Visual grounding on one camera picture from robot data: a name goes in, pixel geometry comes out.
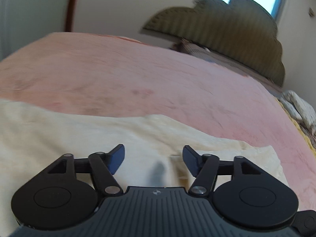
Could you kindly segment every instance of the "pink bedsheet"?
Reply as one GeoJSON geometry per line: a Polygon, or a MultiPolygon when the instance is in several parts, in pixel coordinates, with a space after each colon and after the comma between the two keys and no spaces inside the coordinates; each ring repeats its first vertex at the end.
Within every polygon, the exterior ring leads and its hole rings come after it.
{"type": "Polygon", "coordinates": [[[261,84],[214,63],[121,38],[55,33],[0,63],[0,97],[72,114],[163,114],[216,137],[272,145],[300,209],[316,210],[316,160],[303,137],[261,84]]]}

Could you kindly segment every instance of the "tufted headboard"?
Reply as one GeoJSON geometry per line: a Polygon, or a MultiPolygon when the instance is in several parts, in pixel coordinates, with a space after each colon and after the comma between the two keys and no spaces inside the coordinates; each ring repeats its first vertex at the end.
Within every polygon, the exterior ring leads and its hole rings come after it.
{"type": "Polygon", "coordinates": [[[285,70],[277,25],[253,0],[202,0],[195,8],[172,7],[144,29],[185,38],[252,68],[282,86],[285,70]]]}

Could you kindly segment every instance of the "yellow fabric edge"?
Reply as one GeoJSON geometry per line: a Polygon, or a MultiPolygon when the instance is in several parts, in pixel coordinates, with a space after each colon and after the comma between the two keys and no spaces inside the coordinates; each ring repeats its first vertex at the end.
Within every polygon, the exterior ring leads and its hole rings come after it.
{"type": "Polygon", "coordinates": [[[290,114],[288,113],[288,111],[283,107],[283,104],[281,102],[279,102],[279,100],[276,98],[276,101],[279,103],[279,105],[282,107],[282,109],[285,111],[285,113],[287,114],[287,116],[289,117],[289,119],[293,122],[293,124],[295,125],[296,129],[299,131],[299,133],[303,136],[304,140],[306,141],[307,145],[309,146],[309,148],[312,150],[312,153],[314,154],[314,157],[316,158],[316,150],[314,149],[311,140],[309,140],[308,136],[306,134],[303,133],[303,131],[301,130],[299,124],[290,116],[290,114]]]}

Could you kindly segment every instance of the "metal screw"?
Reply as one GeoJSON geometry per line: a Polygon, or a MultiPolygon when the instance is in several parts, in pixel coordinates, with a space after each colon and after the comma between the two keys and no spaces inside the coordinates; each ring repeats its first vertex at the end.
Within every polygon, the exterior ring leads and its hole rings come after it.
{"type": "Polygon", "coordinates": [[[194,186],[191,188],[191,191],[195,194],[204,194],[207,192],[207,189],[203,186],[194,186]]]}
{"type": "Polygon", "coordinates": [[[117,194],[121,189],[117,186],[108,186],[104,191],[108,194],[117,194]]]}

